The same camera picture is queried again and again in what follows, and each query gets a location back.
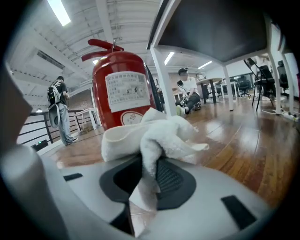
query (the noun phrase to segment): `brick wall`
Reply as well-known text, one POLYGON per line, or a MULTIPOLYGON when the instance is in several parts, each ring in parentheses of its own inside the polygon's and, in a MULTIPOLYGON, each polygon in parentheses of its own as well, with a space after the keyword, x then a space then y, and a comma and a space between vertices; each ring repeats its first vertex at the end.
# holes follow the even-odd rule
POLYGON ((69 110, 83 110, 87 108, 93 108, 90 89, 70 97, 69 110))

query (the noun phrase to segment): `fire extinguisher label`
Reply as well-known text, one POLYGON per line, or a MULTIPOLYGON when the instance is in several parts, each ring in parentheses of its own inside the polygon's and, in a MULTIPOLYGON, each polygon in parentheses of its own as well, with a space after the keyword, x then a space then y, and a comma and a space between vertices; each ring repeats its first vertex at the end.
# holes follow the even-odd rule
POLYGON ((137 72, 117 72, 105 77, 109 107, 118 112, 150 105, 146 76, 137 72))
POLYGON ((138 112, 127 111, 127 112, 122 113, 121 122, 122 122, 122 125, 137 124, 137 123, 141 122, 142 118, 143 118, 143 115, 141 115, 138 112))

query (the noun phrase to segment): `jeans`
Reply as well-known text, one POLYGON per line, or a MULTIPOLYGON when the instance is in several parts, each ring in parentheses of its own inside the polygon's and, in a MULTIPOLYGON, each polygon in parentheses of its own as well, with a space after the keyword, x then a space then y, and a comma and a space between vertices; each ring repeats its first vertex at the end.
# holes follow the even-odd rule
POLYGON ((58 128, 60 130, 61 141, 63 144, 68 145, 74 140, 74 138, 71 136, 70 132, 70 121, 67 106, 62 103, 58 103, 57 105, 60 110, 60 123, 58 128))
MULTIPOLYGON (((188 107, 188 112, 186 112, 186 114, 189 114, 189 112, 193 109, 194 105, 198 102, 200 102, 200 96, 194 92, 191 96, 188 97, 188 101, 186 103, 186 106, 188 107)), ((175 104, 176 106, 181 106, 180 100, 177 101, 175 104)))

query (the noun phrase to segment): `white shirt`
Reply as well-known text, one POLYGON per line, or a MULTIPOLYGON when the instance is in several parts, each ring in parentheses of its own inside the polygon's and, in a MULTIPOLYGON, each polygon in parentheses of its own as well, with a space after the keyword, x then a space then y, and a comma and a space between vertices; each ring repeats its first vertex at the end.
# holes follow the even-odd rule
POLYGON ((194 92, 199 95, 196 79, 194 77, 187 77, 187 80, 182 81, 182 83, 183 85, 179 86, 179 89, 181 90, 182 93, 188 93, 194 88, 195 89, 194 92))

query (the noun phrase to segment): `fluorescent light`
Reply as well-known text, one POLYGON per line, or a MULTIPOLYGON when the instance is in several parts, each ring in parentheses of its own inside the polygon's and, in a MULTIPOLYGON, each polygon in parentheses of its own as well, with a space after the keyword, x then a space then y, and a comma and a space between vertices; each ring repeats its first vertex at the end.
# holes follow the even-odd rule
POLYGON ((61 0, 47 0, 56 17, 60 21, 62 26, 67 25, 71 20, 62 5, 61 0))
POLYGON ((167 65, 168 61, 170 61, 171 57, 174 55, 174 52, 170 52, 167 58, 165 59, 165 65, 167 65))
POLYGON ((202 66, 200 66, 198 69, 201 69, 201 68, 203 68, 203 67, 205 67, 205 66, 207 66, 207 65, 209 65, 209 64, 211 64, 211 63, 212 63, 212 61, 209 61, 209 62, 203 64, 202 66))

